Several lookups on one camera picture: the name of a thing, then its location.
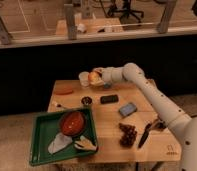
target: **table leg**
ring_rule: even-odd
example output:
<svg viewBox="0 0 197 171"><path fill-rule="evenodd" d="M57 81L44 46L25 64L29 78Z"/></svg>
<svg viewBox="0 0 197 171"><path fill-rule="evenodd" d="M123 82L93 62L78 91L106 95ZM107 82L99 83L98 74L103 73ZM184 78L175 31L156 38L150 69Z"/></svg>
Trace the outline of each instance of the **table leg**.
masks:
<svg viewBox="0 0 197 171"><path fill-rule="evenodd" d="M151 169L151 171L157 171L162 165L164 164L164 162L157 162L155 164L155 166L153 166L153 168Z"/></svg>
<svg viewBox="0 0 197 171"><path fill-rule="evenodd" d="M138 171L138 168L139 168L139 162L136 162L135 163L135 171Z"/></svg>

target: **white cloth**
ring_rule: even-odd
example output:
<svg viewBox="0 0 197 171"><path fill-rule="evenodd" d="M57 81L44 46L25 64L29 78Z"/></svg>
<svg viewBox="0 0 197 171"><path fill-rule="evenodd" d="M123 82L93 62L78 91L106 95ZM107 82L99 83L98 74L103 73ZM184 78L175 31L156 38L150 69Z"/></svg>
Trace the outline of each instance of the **white cloth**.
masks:
<svg viewBox="0 0 197 171"><path fill-rule="evenodd" d="M64 149L72 142L73 142L73 140L71 137L63 135L62 133L58 133L56 135L55 139L48 146L48 152L50 154L54 154L54 153Z"/></svg>

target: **small cup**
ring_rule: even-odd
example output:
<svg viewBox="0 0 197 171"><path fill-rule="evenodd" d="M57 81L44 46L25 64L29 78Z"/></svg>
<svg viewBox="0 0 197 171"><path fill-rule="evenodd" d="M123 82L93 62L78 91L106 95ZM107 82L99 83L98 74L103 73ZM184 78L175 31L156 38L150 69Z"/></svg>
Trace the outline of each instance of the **small cup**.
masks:
<svg viewBox="0 0 197 171"><path fill-rule="evenodd" d="M79 33L86 33L87 32L86 26L84 24L80 23L77 27L77 31Z"/></svg>
<svg viewBox="0 0 197 171"><path fill-rule="evenodd" d="M88 75L89 75L89 72L87 71L81 72L79 74L79 80L83 87L89 86Z"/></svg>
<svg viewBox="0 0 197 171"><path fill-rule="evenodd" d="M108 26L105 26L104 31L106 33L112 33L114 30L113 30L113 27L111 25L108 25Z"/></svg>

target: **food item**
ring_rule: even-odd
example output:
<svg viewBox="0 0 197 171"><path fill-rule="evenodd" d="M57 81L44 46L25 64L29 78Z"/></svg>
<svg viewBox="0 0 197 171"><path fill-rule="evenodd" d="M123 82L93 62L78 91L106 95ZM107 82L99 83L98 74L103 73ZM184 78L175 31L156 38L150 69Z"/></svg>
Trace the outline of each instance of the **food item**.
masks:
<svg viewBox="0 0 197 171"><path fill-rule="evenodd" d="M124 135L120 139L120 144L124 147L132 147L137 136L135 126L119 123L119 128L124 132Z"/></svg>
<svg viewBox="0 0 197 171"><path fill-rule="evenodd" d="M60 130L67 136L79 135L83 131L84 125L85 117L80 111L69 112L60 120Z"/></svg>
<svg viewBox="0 0 197 171"><path fill-rule="evenodd" d="M101 79L101 75L96 71L92 71L89 73L88 81L90 82L91 85L94 86L104 85L104 81Z"/></svg>

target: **grapes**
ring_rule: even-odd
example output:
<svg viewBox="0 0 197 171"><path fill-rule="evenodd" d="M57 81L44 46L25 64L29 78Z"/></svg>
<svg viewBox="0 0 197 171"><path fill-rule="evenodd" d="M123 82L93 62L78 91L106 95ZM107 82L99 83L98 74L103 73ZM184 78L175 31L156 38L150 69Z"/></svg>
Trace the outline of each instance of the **grapes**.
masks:
<svg viewBox="0 0 197 171"><path fill-rule="evenodd" d="M137 131L135 126L119 123L119 128L124 132L120 139L120 144L124 147L132 147L136 140Z"/></svg>

